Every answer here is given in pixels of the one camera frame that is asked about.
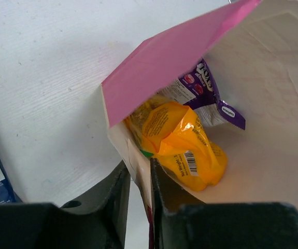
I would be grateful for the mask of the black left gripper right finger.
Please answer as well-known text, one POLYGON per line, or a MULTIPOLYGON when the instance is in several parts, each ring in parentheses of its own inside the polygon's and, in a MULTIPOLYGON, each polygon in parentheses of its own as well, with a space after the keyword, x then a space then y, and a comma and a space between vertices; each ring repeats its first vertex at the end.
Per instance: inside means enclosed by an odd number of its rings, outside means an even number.
POLYGON ((281 202, 207 204, 150 160, 150 248, 298 248, 298 210, 281 202))

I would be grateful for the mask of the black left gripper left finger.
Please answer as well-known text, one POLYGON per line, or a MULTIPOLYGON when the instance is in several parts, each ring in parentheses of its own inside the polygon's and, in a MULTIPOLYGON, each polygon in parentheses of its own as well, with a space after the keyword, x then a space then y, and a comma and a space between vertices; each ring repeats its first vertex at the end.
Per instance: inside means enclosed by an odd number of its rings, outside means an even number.
POLYGON ((130 174, 121 161, 62 207, 0 205, 0 248, 124 248, 130 174))

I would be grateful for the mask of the orange mango gummy bag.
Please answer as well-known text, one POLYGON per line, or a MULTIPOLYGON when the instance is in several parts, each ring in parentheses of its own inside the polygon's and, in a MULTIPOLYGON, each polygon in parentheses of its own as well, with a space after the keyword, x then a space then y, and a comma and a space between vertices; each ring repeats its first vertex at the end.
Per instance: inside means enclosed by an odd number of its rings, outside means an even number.
POLYGON ((222 179, 227 156, 208 139, 189 106, 157 94, 135 109, 124 123, 141 153, 157 159, 167 174, 191 190, 202 191, 222 179))

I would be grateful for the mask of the purple Fox's candy bag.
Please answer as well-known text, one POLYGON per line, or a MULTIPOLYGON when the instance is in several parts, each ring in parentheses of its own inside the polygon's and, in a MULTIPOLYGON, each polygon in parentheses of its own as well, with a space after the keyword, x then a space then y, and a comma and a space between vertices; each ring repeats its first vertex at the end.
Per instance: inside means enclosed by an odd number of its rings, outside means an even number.
POLYGON ((158 93, 189 106, 205 127, 229 122, 242 130, 246 128, 245 118, 220 98, 215 79, 204 59, 158 93))

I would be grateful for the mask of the cream pink paper cake bag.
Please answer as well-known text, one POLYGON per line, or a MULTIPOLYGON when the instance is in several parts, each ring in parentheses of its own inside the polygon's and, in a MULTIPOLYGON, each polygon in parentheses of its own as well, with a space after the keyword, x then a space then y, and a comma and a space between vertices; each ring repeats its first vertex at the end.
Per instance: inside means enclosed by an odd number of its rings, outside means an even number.
POLYGON ((246 120, 207 127, 229 163, 207 204, 281 202, 298 210, 298 1, 236 1, 143 41, 103 82, 108 135, 152 216, 150 160, 124 119, 204 59, 220 98, 246 120))

